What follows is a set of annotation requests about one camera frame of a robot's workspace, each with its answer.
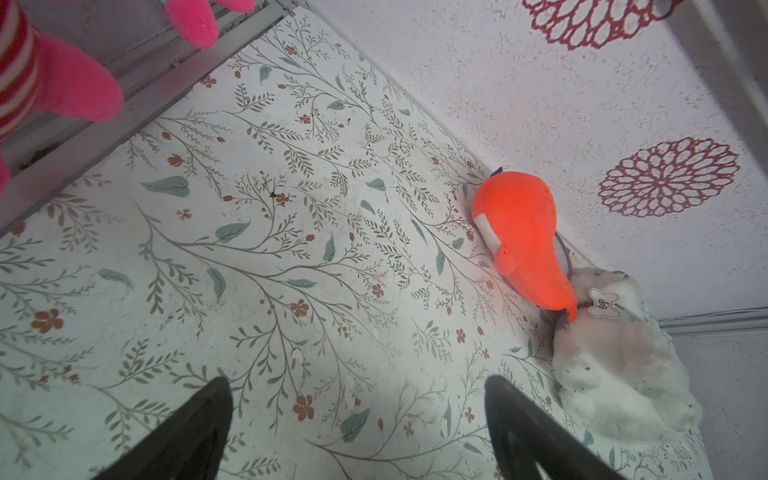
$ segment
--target orange plush toy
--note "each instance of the orange plush toy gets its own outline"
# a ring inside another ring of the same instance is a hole
[[[576,317],[576,294],[554,252],[558,215],[552,192],[540,178],[519,172],[494,174],[472,200],[472,219],[494,254],[499,273],[526,299]]]

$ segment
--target brown flower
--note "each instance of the brown flower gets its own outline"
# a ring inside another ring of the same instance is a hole
[[[27,224],[24,222],[21,222],[19,225],[16,225],[13,227],[13,230],[11,230],[11,233],[16,235],[17,237],[24,233],[25,228],[27,227]]]
[[[58,318],[58,310],[51,309],[48,312],[37,312],[36,320],[32,320],[33,329],[38,329],[40,333],[48,333],[51,328],[60,330],[64,326],[64,320]]]
[[[288,202],[290,202],[290,195],[285,194],[278,194],[275,197],[275,201],[280,204],[281,206],[285,207]]]
[[[293,315],[296,317],[301,317],[306,316],[306,314],[310,311],[310,305],[308,303],[304,303],[304,300],[299,300],[298,303],[291,305],[290,309],[293,312]]]
[[[205,78],[200,80],[200,83],[208,88],[211,88],[216,84],[216,78],[211,78],[210,75],[206,75]]]
[[[184,163],[184,161],[176,154],[171,155],[168,157],[168,164],[172,167],[179,167],[181,164]]]
[[[309,417],[315,418],[315,409],[312,408],[312,396],[299,395],[296,397],[296,405],[293,406],[293,412],[299,416],[299,422]]]
[[[403,425],[402,429],[406,431],[406,438],[413,435],[413,429],[411,428],[411,422],[408,422],[408,425]]]
[[[600,182],[602,204],[626,217],[661,217],[701,205],[739,170],[728,145],[711,138],[661,142],[619,162]]]

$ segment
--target red flower pattern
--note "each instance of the red flower pattern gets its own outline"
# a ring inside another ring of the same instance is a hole
[[[609,41],[632,38],[651,22],[663,20],[683,0],[523,0],[533,15],[531,27],[547,42],[568,50],[602,48]]]
[[[299,416],[299,422],[304,419],[315,418],[315,409],[312,408],[312,396],[299,395],[296,397],[296,405],[293,406],[293,413]]]
[[[60,330],[64,326],[64,320],[58,318],[58,310],[51,309],[48,312],[37,312],[31,327],[40,333],[48,333],[51,329]]]
[[[297,317],[306,316],[306,314],[310,311],[310,306],[307,303],[304,303],[304,300],[299,300],[298,303],[294,303],[290,306],[291,311],[293,312],[293,315]]]
[[[216,84],[216,78],[211,78],[210,75],[206,75],[205,78],[200,80],[200,83],[205,85],[207,88],[211,88]]]
[[[711,138],[662,142],[623,159],[600,183],[603,205],[626,217],[661,217],[701,205],[733,183],[737,154]]]

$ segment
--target green leaf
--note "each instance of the green leaf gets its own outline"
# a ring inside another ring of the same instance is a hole
[[[286,280],[286,282],[289,285],[298,286],[299,288],[312,288],[313,286],[317,285],[317,282],[307,280],[306,278],[302,278],[300,280]]]
[[[293,65],[294,67],[298,67],[299,64],[297,64],[295,61],[291,60],[288,57],[278,57],[280,60],[286,62],[288,65]]]
[[[250,225],[250,222],[230,223],[229,225],[224,225],[223,227],[219,227],[216,229],[216,238],[219,239],[221,243],[229,243],[231,240],[234,240],[242,232],[244,232],[249,225]]]
[[[448,406],[445,407],[445,413],[442,414],[442,418],[444,418],[448,422],[448,435],[451,435],[451,403],[448,402]]]
[[[360,413],[350,415],[346,420],[341,422],[341,426],[339,428],[341,429],[341,433],[344,435],[342,437],[344,443],[353,442],[357,436],[360,435],[363,426],[365,426],[366,422],[368,421],[368,414],[370,412],[371,409],[365,409]]]
[[[344,106],[343,101],[335,100],[332,101],[326,108],[330,108],[331,110],[344,110],[346,107]]]
[[[336,245],[333,243],[333,233],[331,233],[331,238],[326,242],[326,252],[323,254],[323,260],[326,262],[329,262],[333,260],[333,257],[336,255]]]
[[[266,65],[262,65],[261,68],[259,68],[259,83],[263,84],[266,79],[270,77],[270,72],[272,71],[272,67],[268,67]]]
[[[437,258],[435,258],[435,263],[437,264],[437,274],[440,275],[442,273],[442,268],[445,266],[445,254],[440,247],[437,247]]]
[[[124,285],[129,286],[131,290],[134,288],[133,283],[131,283],[131,280],[125,276],[124,273],[115,272],[114,270],[109,270],[108,268],[102,268],[97,273],[104,280],[123,283]]]
[[[190,183],[184,177],[174,175],[155,182],[140,182],[141,186],[150,192],[168,194],[175,197],[187,197],[190,194]]]
[[[427,239],[426,237],[424,237],[424,232],[422,232],[422,228],[419,226],[418,223],[416,223],[416,220],[411,219],[411,223],[413,223],[413,226],[416,227],[416,231],[419,232],[419,235],[421,236],[421,238],[424,239],[424,241],[426,242]]]
[[[471,444],[471,443],[468,443],[468,442],[467,442],[467,443],[465,443],[465,444],[464,444],[464,448],[465,448],[465,449],[467,449],[467,450],[469,450],[470,452],[473,452],[473,453],[479,453],[480,455],[482,455],[482,452],[480,452],[480,451],[477,449],[477,447],[475,447],[475,446],[474,446],[473,444]]]
[[[216,293],[216,300],[221,300],[221,294],[224,293],[224,289],[227,288],[227,281],[219,270],[215,268],[209,268],[206,270],[210,279],[214,281],[214,293]]]
[[[366,210],[368,210],[370,213],[372,213],[372,214],[376,215],[376,212],[375,212],[375,211],[373,211],[373,207],[371,207],[371,204],[369,204],[369,203],[368,203],[368,202],[366,202],[365,200],[363,200],[363,201],[361,201],[361,202],[360,202],[360,206],[361,206],[361,207],[363,207],[363,208],[365,208]]]
[[[382,192],[386,191],[386,185],[384,184],[384,180],[382,180],[381,178],[374,178],[370,182],[366,182],[366,185],[368,185],[371,188],[380,190]]]
[[[589,430],[584,430],[584,440],[581,441],[581,444],[585,447],[588,447],[589,445],[592,445],[594,443],[594,437],[589,432]]]

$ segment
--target striped fabric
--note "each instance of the striped fabric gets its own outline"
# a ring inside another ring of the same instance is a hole
[[[19,127],[37,100],[37,32],[16,0],[0,0],[0,141]]]

